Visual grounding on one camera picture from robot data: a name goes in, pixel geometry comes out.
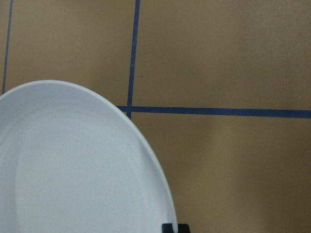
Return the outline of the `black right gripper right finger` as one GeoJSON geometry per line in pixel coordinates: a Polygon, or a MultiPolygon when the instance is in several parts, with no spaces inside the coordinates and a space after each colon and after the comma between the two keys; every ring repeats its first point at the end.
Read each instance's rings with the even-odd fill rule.
{"type": "Polygon", "coordinates": [[[186,223],[178,223],[178,233],[190,233],[190,227],[186,223]]]}

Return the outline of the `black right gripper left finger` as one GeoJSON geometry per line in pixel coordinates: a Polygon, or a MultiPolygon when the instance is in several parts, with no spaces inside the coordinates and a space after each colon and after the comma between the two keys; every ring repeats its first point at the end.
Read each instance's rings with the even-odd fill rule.
{"type": "Polygon", "coordinates": [[[174,233],[173,225],[171,223],[163,223],[161,226],[162,233],[174,233]]]}

